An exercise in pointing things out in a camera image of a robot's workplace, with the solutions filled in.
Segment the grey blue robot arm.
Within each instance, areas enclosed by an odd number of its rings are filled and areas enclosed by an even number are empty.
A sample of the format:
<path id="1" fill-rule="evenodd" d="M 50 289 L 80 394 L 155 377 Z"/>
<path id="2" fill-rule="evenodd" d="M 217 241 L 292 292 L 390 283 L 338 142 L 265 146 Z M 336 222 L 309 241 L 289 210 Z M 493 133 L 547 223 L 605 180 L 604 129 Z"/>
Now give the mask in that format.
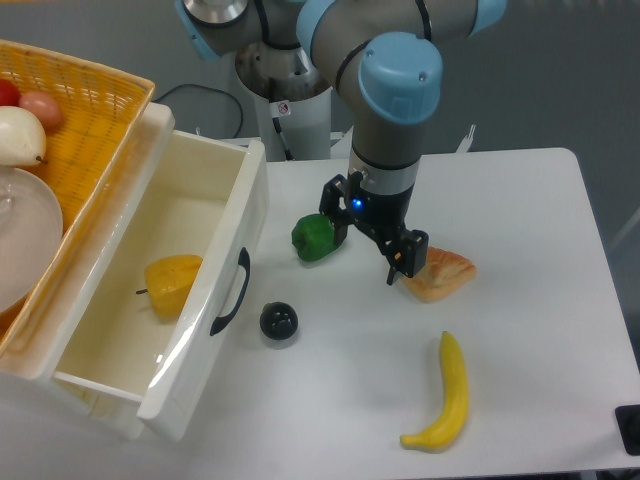
<path id="1" fill-rule="evenodd" d="M 350 228 L 374 241 L 388 277 L 411 278 L 426 262 L 428 235 L 405 215 L 429 118 L 440 100 L 440 42 L 497 23 L 503 1 L 179 1 L 196 51 L 219 58 L 252 45 L 297 55 L 261 74 L 309 77 L 331 87 L 354 117 L 349 168 L 323 188 L 320 213 L 340 245 Z"/>

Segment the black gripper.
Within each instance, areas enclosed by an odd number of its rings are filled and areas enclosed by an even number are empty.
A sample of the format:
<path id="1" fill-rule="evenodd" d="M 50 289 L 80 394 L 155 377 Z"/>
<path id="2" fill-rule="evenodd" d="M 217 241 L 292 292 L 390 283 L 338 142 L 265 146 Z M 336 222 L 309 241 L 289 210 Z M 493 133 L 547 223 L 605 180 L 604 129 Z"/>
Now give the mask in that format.
<path id="1" fill-rule="evenodd" d="M 340 247 L 354 225 L 379 247 L 389 263 L 386 283 L 400 277 L 413 278 L 426 265 L 429 236 L 422 230 L 408 230 L 405 216 L 413 193 L 378 194 L 366 190 L 364 173 L 350 173 L 347 180 L 336 175 L 322 189 L 319 212 L 333 228 L 333 245 Z"/>

